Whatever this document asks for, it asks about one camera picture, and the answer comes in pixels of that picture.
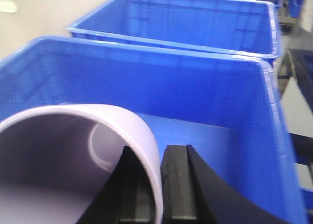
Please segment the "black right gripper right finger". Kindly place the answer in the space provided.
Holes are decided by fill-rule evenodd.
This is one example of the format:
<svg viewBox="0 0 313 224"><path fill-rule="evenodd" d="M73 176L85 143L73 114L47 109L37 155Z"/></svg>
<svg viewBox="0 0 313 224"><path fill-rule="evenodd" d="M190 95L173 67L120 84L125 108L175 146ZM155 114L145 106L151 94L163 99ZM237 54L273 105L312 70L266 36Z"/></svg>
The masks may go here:
<svg viewBox="0 0 313 224"><path fill-rule="evenodd" d="M168 145L161 164L164 224L284 224L225 182L193 146Z"/></svg>

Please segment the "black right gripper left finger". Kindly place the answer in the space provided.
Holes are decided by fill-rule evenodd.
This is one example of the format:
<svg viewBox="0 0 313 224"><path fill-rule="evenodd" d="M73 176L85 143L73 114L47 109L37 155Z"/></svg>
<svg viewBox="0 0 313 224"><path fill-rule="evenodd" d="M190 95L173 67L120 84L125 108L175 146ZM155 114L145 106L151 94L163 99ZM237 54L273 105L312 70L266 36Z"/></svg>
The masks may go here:
<svg viewBox="0 0 313 224"><path fill-rule="evenodd" d="M147 173L125 146L115 170L77 223L153 224L155 211Z"/></svg>

